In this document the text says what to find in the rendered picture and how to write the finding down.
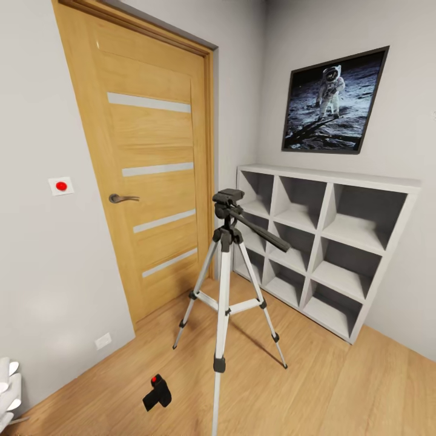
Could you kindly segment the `digital camera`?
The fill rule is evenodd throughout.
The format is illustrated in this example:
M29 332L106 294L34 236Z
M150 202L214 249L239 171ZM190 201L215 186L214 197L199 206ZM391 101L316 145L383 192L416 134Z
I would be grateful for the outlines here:
M160 374L156 375L151 381L154 389L143 398L143 403L147 411L154 408L155 404L161 403L163 407L167 407L171 403L171 392L168 389L167 382Z

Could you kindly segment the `camera tripod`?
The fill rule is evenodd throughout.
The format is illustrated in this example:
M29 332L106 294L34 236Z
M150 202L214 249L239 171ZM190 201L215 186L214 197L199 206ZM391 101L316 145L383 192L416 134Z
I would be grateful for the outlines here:
M217 194L212 196L212 201L215 202L215 214L219 219L224 219L224 225L220 228L214 230L211 246L208 250L205 262L203 263L199 278L197 279L196 286L189 293L189 298L191 299L187 313L183 320L181 320L179 327L181 327L179 335L177 337L176 343L173 349L177 347L178 341L182 334L183 328L187 325L187 319L189 317L193 303L197 298L200 298L207 305L212 307L214 310L218 311L217 315L217 334L216 334L216 348L214 350L214 364L213 368L215 371L215 383L214 383L214 402L213 402L213 422L212 422L212 434L211 436L217 436L217 420L218 420L218 410L219 410L219 391L220 391L220 373L225 372L226 363L224 349L226 332L228 327L229 315L235 314L255 306L260 306L263 309L265 317L267 319L269 328L271 330L272 339L274 339L279 354L281 356L283 367L288 369L282 352L280 350L278 341L280 339L279 335L274 331L269 314L267 312L266 300L263 297L260 287L257 283L253 268L251 266L251 261L249 260L245 245L243 243L242 233L235 228L237 220L241 221L248 227L252 228L254 232L263 237L268 242L272 243L278 249L282 250L284 253L289 250L291 245L284 241L283 239L277 237L273 233L263 229L260 226L255 226L250 221L246 220L241 216L243 208L240 205L237 206L236 202L243 199L245 192L241 190L235 190L232 188L227 188L222 191L218 191ZM212 299L202 291L200 287L202 286L203 279L205 278L208 267L211 264L213 254L215 254L218 243L222 244L221 248L221 264L220 264L220 285L219 285L219 302ZM231 245L236 243L239 246L243 261L245 262L248 274L250 276L253 287L256 291L257 298L248 300L237 305L229 305L230 296L230 261L231 261Z

